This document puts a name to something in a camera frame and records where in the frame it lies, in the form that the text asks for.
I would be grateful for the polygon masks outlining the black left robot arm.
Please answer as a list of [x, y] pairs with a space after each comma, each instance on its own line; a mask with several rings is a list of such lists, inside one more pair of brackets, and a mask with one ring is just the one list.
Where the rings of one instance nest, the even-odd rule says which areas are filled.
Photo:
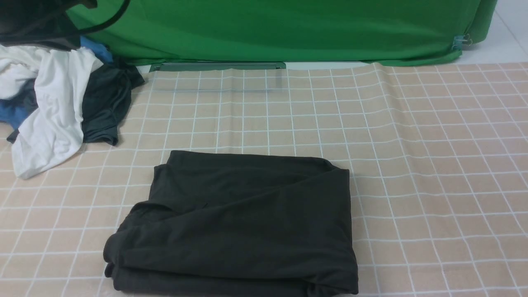
[[0, 2], [1, 45], [40, 46], [71, 50], [80, 47], [77, 27], [66, 11], [74, 6], [96, 8], [96, 0], [2, 0]]

